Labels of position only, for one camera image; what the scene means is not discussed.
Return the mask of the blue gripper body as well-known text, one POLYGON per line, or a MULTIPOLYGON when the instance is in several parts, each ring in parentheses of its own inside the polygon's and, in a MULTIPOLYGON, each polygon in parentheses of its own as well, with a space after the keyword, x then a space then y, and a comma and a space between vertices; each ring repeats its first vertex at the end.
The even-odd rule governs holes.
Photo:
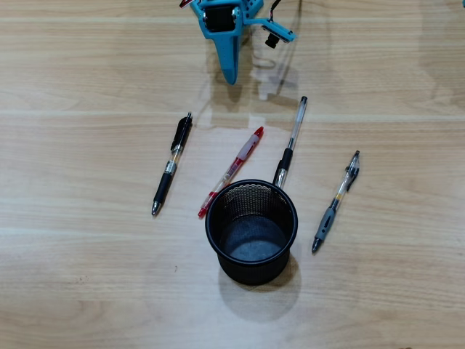
POLYGON ((242 4, 197 4, 197 8, 199 26, 206 39, 241 36, 242 4))

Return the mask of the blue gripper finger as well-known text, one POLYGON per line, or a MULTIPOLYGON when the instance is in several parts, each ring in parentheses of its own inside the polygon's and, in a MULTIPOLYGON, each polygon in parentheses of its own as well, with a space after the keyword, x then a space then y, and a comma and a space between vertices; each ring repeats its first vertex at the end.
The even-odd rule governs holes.
POLYGON ((235 84, 235 39, 230 34, 211 34, 219 58, 219 65, 228 84, 235 84))
POLYGON ((241 36, 234 36, 232 38, 232 81, 231 84, 234 85, 238 78, 238 63, 239 63, 239 52, 240 52, 240 39, 241 36))

